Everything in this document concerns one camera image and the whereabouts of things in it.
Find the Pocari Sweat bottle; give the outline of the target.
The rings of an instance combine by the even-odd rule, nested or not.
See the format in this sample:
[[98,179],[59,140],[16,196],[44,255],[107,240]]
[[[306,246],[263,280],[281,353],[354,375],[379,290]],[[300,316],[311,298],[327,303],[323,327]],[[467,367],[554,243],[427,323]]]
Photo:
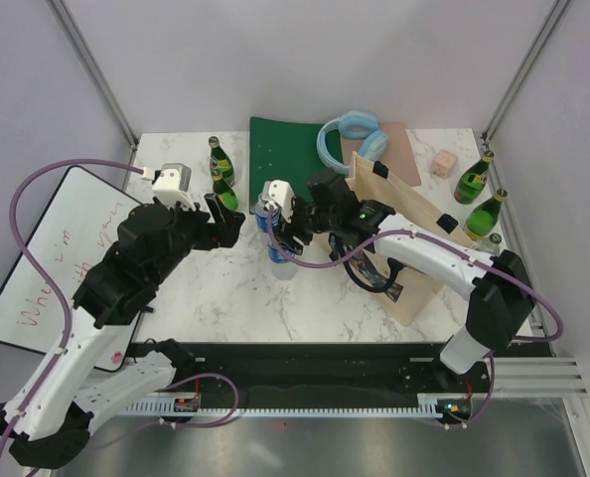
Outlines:
[[273,276],[282,281],[291,280],[297,271],[297,265],[289,261],[271,242],[267,239],[267,250]]
[[272,213],[271,218],[268,217],[266,204],[267,201],[264,199],[263,194],[260,193],[254,206],[254,215],[258,229],[264,234],[268,234],[269,230],[275,225],[275,220],[278,219],[276,212]]

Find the green Perrier bottle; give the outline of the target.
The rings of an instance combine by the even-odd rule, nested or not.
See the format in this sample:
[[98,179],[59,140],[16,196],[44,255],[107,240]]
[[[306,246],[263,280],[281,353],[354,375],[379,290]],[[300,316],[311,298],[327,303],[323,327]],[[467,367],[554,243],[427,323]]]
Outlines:
[[462,174],[454,191],[454,199],[459,204],[470,205],[479,198],[487,184],[494,158],[495,153],[487,149],[481,159]]

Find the cream canvas tote bag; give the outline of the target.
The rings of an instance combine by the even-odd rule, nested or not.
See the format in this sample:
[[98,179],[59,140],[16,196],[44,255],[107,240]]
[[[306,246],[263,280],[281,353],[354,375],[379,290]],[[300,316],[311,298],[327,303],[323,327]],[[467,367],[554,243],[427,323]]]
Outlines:
[[470,261],[475,246],[460,226],[385,166],[358,153],[347,183],[360,200],[393,208],[379,225],[387,235],[345,264],[357,285],[376,291],[374,297],[392,318],[404,326],[412,323],[444,286],[470,297],[483,270]]

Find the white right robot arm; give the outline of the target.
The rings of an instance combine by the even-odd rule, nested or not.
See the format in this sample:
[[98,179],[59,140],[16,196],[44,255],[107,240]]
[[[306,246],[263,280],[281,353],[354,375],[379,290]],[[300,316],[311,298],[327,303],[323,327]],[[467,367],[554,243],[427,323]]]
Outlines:
[[270,239],[280,250],[300,255],[315,234],[333,235],[349,249],[340,262],[367,249],[435,278],[467,300],[464,326],[431,369],[439,389],[459,388],[477,362],[506,349],[516,337],[536,303],[517,254],[505,250],[492,256],[441,238],[388,205],[359,199],[346,178],[330,168],[315,173],[308,188],[310,201],[281,180],[263,190],[264,208],[277,221]]

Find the clear bottle green cap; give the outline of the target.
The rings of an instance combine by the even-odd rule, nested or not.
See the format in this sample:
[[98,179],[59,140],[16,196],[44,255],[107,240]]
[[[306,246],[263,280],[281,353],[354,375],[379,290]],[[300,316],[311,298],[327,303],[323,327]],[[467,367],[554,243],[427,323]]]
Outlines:
[[481,251],[485,251],[492,256],[499,256],[503,238],[498,233],[491,233],[486,237],[478,240],[478,246]]

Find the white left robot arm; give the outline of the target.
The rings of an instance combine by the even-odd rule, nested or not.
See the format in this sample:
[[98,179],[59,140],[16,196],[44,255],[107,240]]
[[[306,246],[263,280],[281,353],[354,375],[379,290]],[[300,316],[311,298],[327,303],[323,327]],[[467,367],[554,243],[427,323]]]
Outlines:
[[244,214],[228,209],[215,194],[205,200],[205,212],[159,201],[140,205],[118,226],[116,242],[74,294],[63,338],[17,395],[0,403],[0,436],[18,464],[59,469],[133,402],[192,385],[195,358],[173,339],[156,343],[131,369],[90,388],[82,384],[191,251],[236,244]]

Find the green glass bottle gold cap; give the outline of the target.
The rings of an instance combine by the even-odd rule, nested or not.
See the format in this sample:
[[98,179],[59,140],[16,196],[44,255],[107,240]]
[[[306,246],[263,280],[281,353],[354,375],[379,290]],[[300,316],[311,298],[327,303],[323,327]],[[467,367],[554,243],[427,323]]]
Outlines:
[[220,140],[216,136],[209,138],[209,146],[211,148],[210,154],[210,169],[218,170],[223,179],[230,185],[235,184],[235,174],[233,164],[228,155],[221,148]]

